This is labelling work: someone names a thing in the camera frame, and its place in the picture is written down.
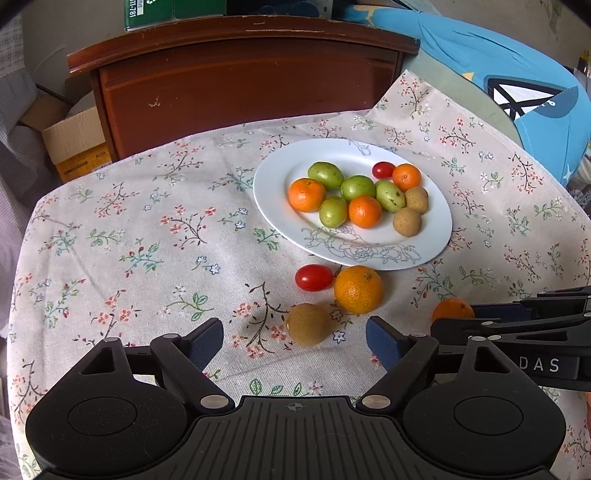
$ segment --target white cloth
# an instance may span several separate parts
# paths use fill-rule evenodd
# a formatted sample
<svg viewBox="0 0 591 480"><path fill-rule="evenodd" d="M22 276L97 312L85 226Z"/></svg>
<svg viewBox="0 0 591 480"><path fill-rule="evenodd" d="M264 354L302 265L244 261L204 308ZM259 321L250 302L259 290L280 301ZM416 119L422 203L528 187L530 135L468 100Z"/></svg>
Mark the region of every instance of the white cloth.
<svg viewBox="0 0 591 480"><path fill-rule="evenodd" d="M261 159L311 137L397 150L450 205L452 238L439 257L380 273L387 295L374 313L403 333L427 332L441 299L495 303L591 281L591 221L576 202L511 140L410 73L366 116L275 120L180 139L69 183L35 209L8 344L25 477L39 472L25 438L28 412L105 336L146 345L216 316L225 342L206 373L236 401L245 394L355 401L383 376L365 343L366 316L341 311L331 290L310 294L294 285L297 268L327 262L274 231L252 196ZM310 349L294 345L282 321L303 302L326 307L336 322ZM588 478L585 400L545 390L569 426L553 471L562 480Z"/></svg>

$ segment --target oval plate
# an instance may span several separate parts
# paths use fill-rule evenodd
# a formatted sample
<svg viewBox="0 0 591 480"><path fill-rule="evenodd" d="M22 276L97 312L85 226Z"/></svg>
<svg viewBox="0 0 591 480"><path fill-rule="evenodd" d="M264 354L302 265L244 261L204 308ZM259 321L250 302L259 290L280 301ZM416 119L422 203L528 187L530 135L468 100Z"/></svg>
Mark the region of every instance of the oval plate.
<svg viewBox="0 0 591 480"><path fill-rule="evenodd" d="M423 215L421 232L412 238L394 230L393 214L388 212L383 212L380 223L371 229L351 222L329 229L320 223L318 212L296 212L287 200L287 191L294 181L307 177L308 168L317 161L335 164L345 178L366 175L371 179L372 167L379 161L410 163L383 148L340 138L304 140L271 153L256 170L254 197L265 220L290 242L340 265L365 265L375 270L416 267L446 247L452 234L452 213L439 188L423 172L429 211ZM334 195L339 191L327 192L327 196Z"/></svg>

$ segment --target cherry tomato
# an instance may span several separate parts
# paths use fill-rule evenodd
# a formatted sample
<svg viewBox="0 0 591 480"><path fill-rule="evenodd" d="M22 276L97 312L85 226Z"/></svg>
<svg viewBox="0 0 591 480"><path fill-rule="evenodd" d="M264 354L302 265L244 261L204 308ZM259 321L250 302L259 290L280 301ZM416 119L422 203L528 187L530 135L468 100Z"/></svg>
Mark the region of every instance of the cherry tomato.
<svg viewBox="0 0 591 480"><path fill-rule="evenodd" d="M332 271L324 265L306 265L295 273L295 284L304 291L324 290L332 281Z"/></svg>
<svg viewBox="0 0 591 480"><path fill-rule="evenodd" d="M391 179L395 168L396 165L389 161L381 161L374 165L371 169L371 174L379 180Z"/></svg>

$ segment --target wooden dresser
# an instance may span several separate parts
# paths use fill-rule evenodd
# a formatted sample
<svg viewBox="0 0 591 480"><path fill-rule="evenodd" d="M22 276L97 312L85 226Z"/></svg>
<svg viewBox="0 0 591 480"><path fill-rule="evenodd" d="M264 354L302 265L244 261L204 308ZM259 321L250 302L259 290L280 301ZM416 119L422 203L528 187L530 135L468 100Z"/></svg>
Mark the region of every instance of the wooden dresser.
<svg viewBox="0 0 591 480"><path fill-rule="evenodd" d="M201 18L68 56L90 72L114 160L186 135L257 120L371 108L418 41L331 20Z"/></svg>

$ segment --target tangerine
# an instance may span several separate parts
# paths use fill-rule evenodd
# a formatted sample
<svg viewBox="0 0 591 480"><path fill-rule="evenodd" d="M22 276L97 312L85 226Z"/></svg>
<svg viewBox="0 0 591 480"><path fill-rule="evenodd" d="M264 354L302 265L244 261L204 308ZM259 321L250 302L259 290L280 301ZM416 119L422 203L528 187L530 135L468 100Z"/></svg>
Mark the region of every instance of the tangerine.
<svg viewBox="0 0 591 480"><path fill-rule="evenodd" d="M299 179L290 185L287 199L298 212L316 212L326 200L326 189L317 180Z"/></svg>
<svg viewBox="0 0 591 480"><path fill-rule="evenodd" d="M422 176L417 167L410 163L403 163L394 169L392 181L403 192L421 184Z"/></svg>
<svg viewBox="0 0 591 480"><path fill-rule="evenodd" d="M333 291L341 307L363 314L378 308L384 296L384 284L374 270L356 265L337 275Z"/></svg>
<svg viewBox="0 0 591 480"><path fill-rule="evenodd" d="M349 203L349 219L361 228L371 228L382 219L382 206L369 195L356 197Z"/></svg>
<svg viewBox="0 0 591 480"><path fill-rule="evenodd" d="M447 299L439 302L433 310L431 321L434 322L440 318L451 319L473 319L476 317L471 305L460 299Z"/></svg>

